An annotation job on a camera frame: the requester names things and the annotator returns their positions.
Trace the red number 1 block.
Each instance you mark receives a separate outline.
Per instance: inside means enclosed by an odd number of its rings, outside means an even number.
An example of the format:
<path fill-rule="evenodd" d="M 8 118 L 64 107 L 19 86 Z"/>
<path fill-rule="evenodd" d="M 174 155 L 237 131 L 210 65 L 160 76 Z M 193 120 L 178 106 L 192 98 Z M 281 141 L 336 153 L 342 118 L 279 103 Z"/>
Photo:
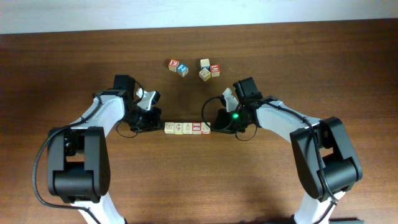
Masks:
<path fill-rule="evenodd" d="M 201 122 L 192 123 L 192 134 L 201 134 Z"/>

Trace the blue number 2 block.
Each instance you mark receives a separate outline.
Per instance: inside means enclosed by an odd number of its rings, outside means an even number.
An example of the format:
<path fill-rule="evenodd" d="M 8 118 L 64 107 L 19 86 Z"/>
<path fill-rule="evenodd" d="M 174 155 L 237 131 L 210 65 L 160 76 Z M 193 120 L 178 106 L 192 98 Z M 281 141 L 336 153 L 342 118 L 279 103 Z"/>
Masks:
<path fill-rule="evenodd" d="M 184 64 L 179 64 L 177 67 L 177 73 L 181 76 L 184 77 L 187 73 L 189 72 L 189 69 L 186 65 Z"/>

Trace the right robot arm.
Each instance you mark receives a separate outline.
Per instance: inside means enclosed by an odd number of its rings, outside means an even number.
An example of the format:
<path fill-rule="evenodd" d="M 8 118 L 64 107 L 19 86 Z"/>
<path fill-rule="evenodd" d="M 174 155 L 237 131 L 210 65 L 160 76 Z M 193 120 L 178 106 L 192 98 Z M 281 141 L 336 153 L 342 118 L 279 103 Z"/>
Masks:
<path fill-rule="evenodd" d="M 244 133 L 249 125 L 276 133 L 292 145 L 305 191 L 290 223 L 332 223 L 338 201 L 363 177 L 363 169 L 343 122 L 304 115 L 273 96 L 264 97 L 253 78 L 234 83 L 217 97 L 223 108 L 205 126 L 223 134 Z"/>

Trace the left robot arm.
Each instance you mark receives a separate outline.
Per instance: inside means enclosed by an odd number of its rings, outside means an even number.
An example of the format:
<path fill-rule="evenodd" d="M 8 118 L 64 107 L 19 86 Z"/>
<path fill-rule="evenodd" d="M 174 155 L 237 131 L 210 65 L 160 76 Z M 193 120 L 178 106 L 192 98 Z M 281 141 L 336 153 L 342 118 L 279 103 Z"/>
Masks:
<path fill-rule="evenodd" d="M 111 169 L 106 137 L 126 123 L 138 135 L 162 129 L 160 93 L 147 91 L 133 77 L 116 75 L 113 87 L 93 95 L 92 105 L 76 121 L 50 130 L 38 151 L 32 171 L 38 201 L 51 208 L 78 210 L 87 223 L 125 223 L 109 194 Z M 46 202 L 37 188 L 37 168 L 47 153 L 49 193 L 61 205 Z"/>

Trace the red letter U block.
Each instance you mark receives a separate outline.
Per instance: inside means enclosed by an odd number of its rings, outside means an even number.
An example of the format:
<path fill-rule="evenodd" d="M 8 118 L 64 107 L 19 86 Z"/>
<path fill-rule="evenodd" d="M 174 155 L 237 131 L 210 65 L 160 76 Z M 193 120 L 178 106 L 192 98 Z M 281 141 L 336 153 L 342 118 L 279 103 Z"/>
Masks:
<path fill-rule="evenodd" d="M 210 72 L 212 77 L 218 77 L 220 76 L 220 66 L 219 65 L 211 65 L 210 66 Z"/>

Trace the cream picture block middle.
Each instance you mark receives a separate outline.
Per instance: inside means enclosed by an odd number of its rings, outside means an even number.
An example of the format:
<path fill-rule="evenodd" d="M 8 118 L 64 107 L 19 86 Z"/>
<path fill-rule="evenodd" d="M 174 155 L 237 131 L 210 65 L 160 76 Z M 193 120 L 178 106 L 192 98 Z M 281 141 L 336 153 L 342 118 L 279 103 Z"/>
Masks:
<path fill-rule="evenodd" d="M 211 72 L 207 68 L 200 70 L 198 75 L 204 82 L 211 78 Z"/>

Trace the cream picture block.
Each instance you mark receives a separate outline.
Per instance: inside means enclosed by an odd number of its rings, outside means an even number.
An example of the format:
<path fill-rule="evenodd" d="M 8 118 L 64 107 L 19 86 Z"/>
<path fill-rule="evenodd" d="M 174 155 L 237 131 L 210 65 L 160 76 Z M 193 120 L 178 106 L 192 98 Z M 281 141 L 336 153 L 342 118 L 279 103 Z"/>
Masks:
<path fill-rule="evenodd" d="M 200 70 L 198 75 L 204 82 L 211 78 L 211 72 L 207 68 Z"/>
<path fill-rule="evenodd" d="M 201 69 L 210 70 L 210 60 L 208 58 L 203 58 L 200 60 L 200 67 Z"/>

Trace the red number 3 block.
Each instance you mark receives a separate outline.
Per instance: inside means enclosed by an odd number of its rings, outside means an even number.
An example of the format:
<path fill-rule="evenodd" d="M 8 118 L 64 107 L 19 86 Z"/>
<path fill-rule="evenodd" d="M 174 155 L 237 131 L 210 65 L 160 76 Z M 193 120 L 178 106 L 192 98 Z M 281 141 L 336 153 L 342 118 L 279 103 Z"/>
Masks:
<path fill-rule="evenodd" d="M 171 59 L 168 64 L 168 68 L 170 71 L 176 72 L 179 65 L 180 62 L 178 60 Z"/>

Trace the cream picture block top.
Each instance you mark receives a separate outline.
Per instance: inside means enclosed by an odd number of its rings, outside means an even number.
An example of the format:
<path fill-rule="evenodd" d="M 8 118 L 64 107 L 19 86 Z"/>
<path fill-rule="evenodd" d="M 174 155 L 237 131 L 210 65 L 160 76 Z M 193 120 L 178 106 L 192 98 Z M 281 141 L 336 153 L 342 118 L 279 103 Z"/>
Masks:
<path fill-rule="evenodd" d="M 210 60 L 208 58 L 203 58 L 200 60 L 200 67 L 201 69 L 210 70 Z"/>

